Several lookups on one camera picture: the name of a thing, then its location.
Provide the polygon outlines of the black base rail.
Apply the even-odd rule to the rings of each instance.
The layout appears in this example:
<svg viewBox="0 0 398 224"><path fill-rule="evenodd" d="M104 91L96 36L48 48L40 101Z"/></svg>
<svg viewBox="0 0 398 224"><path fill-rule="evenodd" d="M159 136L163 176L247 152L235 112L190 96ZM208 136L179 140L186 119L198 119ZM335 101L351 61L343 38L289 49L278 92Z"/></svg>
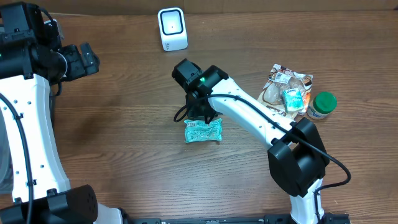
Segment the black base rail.
<svg viewBox="0 0 398 224"><path fill-rule="evenodd" d="M263 217L236 217L236 218L187 218L169 219L140 218L131 219L128 223L133 224L293 224L290 215L264 215ZM335 215L326 213L321 219L326 224L350 224L349 215Z"/></svg>

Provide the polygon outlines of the brown snack pouch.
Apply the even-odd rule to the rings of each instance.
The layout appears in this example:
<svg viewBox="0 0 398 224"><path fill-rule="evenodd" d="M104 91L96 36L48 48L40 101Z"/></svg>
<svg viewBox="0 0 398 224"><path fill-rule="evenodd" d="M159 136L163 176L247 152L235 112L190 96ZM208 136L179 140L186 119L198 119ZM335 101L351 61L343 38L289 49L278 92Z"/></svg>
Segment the brown snack pouch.
<svg viewBox="0 0 398 224"><path fill-rule="evenodd" d="M299 111L287 112L285 110L282 91L298 88L303 98L304 94L311 92L312 85L313 75L298 73L279 64L274 64L257 100L271 111L294 119Z"/></svg>

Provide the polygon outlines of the teal tissue pack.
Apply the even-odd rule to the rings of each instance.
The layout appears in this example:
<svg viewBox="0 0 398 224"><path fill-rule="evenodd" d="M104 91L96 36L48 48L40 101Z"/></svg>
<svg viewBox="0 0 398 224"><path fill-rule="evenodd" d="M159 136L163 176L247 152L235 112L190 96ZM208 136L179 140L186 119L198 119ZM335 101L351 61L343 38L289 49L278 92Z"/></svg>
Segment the teal tissue pack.
<svg viewBox="0 0 398 224"><path fill-rule="evenodd" d="M287 112L296 112L304 109L302 94L298 88L283 90L282 98Z"/></svg>

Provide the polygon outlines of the grey plastic basket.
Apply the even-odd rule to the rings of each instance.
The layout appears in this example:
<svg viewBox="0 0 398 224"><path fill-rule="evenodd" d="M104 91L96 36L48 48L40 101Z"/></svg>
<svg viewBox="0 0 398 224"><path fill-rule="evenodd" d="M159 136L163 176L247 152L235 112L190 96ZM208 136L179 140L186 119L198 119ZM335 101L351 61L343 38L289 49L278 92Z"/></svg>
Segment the grey plastic basket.
<svg viewBox="0 0 398 224"><path fill-rule="evenodd" d="M2 113L0 117L0 150L0 192L1 195L6 195L13 190L13 169L6 125Z"/></svg>

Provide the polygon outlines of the teal snack bar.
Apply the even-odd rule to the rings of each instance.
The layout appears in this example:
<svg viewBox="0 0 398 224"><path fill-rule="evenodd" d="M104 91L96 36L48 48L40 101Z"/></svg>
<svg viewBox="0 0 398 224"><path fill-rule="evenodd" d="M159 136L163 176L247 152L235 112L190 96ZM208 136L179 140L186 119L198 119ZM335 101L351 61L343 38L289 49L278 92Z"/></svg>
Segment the teal snack bar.
<svg viewBox="0 0 398 224"><path fill-rule="evenodd" d="M202 141L221 141L222 140L222 119L216 119L206 124L202 120L184 121L185 142L202 142Z"/></svg>

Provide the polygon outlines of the orange tissue pack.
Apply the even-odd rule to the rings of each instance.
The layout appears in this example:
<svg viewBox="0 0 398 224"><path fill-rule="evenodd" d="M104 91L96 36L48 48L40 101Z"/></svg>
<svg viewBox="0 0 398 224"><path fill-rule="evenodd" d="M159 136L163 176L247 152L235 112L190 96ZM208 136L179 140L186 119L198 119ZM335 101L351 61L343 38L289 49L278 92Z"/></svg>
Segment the orange tissue pack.
<svg viewBox="0 0 398 224"><path fill-rule="evenodd" d="M308 105L309 105L309 103L310 103L310 97L311 97L311 93L310 93L310 92L304 94L304 96L303 96L303 105L304 105L304 108L298 112L298 115L303 116L303 115L307 112L307 110L308 110Z"/></svg>

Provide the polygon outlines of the green capped bottle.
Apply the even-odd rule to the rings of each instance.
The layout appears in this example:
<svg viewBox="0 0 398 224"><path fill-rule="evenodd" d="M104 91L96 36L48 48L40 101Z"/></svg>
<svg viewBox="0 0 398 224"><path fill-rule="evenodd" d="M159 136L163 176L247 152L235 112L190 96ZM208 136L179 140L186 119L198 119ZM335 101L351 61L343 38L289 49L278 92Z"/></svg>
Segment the green capped bottle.
<svg viewBox="0 0 398 224"><path fill-rule="evenodd" d="M327 91L319 93L309 103L307 114L313 119L326 118L337 106L336 97Z"/></svg>

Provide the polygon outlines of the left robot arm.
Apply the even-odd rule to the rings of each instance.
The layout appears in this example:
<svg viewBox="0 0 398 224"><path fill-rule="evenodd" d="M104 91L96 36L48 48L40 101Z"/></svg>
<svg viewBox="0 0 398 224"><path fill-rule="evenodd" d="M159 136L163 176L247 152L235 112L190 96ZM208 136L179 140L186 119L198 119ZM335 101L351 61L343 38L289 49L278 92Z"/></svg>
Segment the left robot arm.
<svg viewBox="0 0 398 224"><path fill-rule="evenodd" d="M58 22L26 2L1 6L1 114L11 153L12 206L3 223L127 223L89 185L72 188L58 156L50 113L53 85L99 70L89 44L63 45Z"/></svg>

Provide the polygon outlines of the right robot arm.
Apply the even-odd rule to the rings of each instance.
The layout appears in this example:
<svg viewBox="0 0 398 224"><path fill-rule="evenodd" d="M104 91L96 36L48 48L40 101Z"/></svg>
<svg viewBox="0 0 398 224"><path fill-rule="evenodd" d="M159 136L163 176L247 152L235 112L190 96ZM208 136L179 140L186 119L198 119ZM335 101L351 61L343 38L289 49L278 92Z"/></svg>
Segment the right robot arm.
<svg viewBox="0 0 398 224"><path fill-rule="evenodd" d="M186 93L186 104L175 115L176 122L189 118L210 124L219 114L232 119L265 147L270 174L290 197L291 220L323 221L320 187L330 160L311 121L295 122L271 111L214 65L202 70L183 59L174 67L172 78Z"/></svg>

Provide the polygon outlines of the white barcode scanner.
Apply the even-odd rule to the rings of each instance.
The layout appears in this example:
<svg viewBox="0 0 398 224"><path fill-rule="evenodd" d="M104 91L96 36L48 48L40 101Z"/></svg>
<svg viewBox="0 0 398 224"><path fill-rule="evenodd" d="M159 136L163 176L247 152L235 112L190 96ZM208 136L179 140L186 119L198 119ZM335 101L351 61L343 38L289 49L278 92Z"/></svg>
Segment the white barcode scanner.
<svg viewBox="0 0 398 224"><path fill-rule="evenodd" d="M161 9L157 15L162 47L166 52L188 47L184 13L179 7Z"/></svg>

